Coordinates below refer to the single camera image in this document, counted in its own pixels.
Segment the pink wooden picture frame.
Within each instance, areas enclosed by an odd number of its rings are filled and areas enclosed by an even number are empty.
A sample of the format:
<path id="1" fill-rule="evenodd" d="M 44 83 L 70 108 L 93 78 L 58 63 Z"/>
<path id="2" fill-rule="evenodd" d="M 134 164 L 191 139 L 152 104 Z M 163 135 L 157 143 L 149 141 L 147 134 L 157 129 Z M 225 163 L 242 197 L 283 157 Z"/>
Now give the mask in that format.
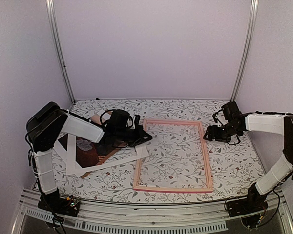
<path id="1" fill-rule="evenodd" d="M 213 182 L 211 177 L 211 168 L 209 163 L 209 153 L 207 150 L 206 141 L 203 138 L 203 125 L 201 121 L 192 121 L 192 120 L 167 120 L 167 119 L 152 119 L 146 118 L 143 122 L 144 130 L 147 129 L 148 124 L 163 124 L 163 125 L 191 125 L 198 127 L 198 133 L 200 137 L 200 144 L 202 149 L 202 156 L 204 162 L 204 169 L 205 169 L 205 177 L 206 177 L 206 187 L 204 188 L 162 188 L 162 187 L 147 187 L 147 186 L 140 186 L 140 170 L 142 165 L 142 160 L 139 159 L 136 162 L 136 169 L 133 178 L 133 185 L 132 189 L 135 191 L 142 191 L 142 192 L 161 192 L 161 193 L 177 193 L 177 194 L 198 194 L 198 193 L 212 193 L 213 192 Z"/>

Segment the white mat board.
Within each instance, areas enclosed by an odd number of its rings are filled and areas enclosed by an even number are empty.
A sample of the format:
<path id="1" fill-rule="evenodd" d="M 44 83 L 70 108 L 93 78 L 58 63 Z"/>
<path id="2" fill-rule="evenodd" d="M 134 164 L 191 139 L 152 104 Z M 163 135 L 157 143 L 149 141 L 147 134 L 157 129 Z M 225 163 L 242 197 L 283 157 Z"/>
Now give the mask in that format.
<path id="1" fill-rule="evenodd" d="M 66 155 L 66 174 L 67 175 L 76 175 L 77 177 L 81 177 L 83 174 L 91 171 L 101 170 L 108 167 L 113 167 L 121 164 L 127 164 L 132 161 L 136 161 L 139 159 L 143 159 L 149 157 L 149 153 L 147 150 L 146 144 L 141 144 L 135 147 L 135 151 L 137 153 L 136 156 L 129 156 L 125 159 L 114 160 L 111 162 L 105 162 L 101 165 L 91 166 L 82 168 L 76 162 L 76 136 L 68 134 L 67 139 L 67 155 Z"/>

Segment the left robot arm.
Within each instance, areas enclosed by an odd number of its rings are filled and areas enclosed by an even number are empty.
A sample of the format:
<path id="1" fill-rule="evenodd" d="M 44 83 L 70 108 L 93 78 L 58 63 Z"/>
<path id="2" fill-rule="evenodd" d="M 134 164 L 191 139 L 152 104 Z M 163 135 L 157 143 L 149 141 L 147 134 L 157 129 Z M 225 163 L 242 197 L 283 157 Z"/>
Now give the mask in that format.
<path id="1" fill-rule="evenodd" d="M 95 122 L 49 102 L 28 120 L 25 141 L 30 146 L 29 164 L 37 178 L 44 207 L 53 212 L 77 208 L 73 196 L 60 197 L 53 174 L 52 149 L 60 133 L 86 139 L 104 150 L 119 148 L 120 143 L 124 143 L 125 147 L 136 147 L 152 140 L 152 136 L 139 124 L 140 115 L 132 117 L 121 109 L 110 109 L 109 112 L 109 119 L 103 120 L 100 115 Z"/>

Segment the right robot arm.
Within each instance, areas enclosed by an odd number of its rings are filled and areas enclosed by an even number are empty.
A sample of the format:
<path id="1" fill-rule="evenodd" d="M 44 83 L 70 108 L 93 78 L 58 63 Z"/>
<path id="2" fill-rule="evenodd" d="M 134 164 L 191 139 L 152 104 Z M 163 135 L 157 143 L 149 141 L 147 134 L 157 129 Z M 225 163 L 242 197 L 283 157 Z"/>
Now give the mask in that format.
<path id="1" fill-rule="evenodd" d="M 248 187 L 244 199 L 228 201 L 225 204 L 230 215 L 242 215 L 264 210 L 268 207 L 267 196 L 270 192 L 293 179 L 293 113 L 289 112 L 248 112 L 242 113 L 235 101 L 221 106 L 213 114 L 215 124 L 207 127 L 204 140 L 219 141 L 232 144 L 232 136 L 240 138 L 244 133 L 250 135 L 272 135 L 268 144 L 257 142 L 255 146 L 261 147 L 262 152 L 269 149 L 276 155 L 268 153 L 273 159 L 270 169 L 257 181 Z"/>

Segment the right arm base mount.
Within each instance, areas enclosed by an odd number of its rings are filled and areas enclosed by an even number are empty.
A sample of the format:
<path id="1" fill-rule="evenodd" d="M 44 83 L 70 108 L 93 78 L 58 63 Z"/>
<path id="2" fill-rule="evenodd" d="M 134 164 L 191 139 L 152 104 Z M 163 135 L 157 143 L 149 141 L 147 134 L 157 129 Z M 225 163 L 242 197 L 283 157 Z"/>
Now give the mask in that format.
<path id="1" fill-rule="evenodd" d="M 247 199 L 245 198 L 226 201 L 224 208 L 228 212 L 229 217 L 236 217 L 263 211 L 268 208 L 268 203 L 265 200 L 255 203 L 248 203 Z"/>

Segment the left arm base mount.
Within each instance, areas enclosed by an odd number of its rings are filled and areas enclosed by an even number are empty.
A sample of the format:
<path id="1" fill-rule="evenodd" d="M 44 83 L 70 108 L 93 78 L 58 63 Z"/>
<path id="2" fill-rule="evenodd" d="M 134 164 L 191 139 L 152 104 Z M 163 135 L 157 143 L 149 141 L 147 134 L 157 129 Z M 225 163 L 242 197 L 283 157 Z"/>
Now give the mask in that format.
<path id="1" fill-rule="evenodd" d="M 41 195 L 38 208 L 56 214 L 77 217 L 80 209 L 80 201 L 73 196 L 63 198 L 59 195 Z"/>

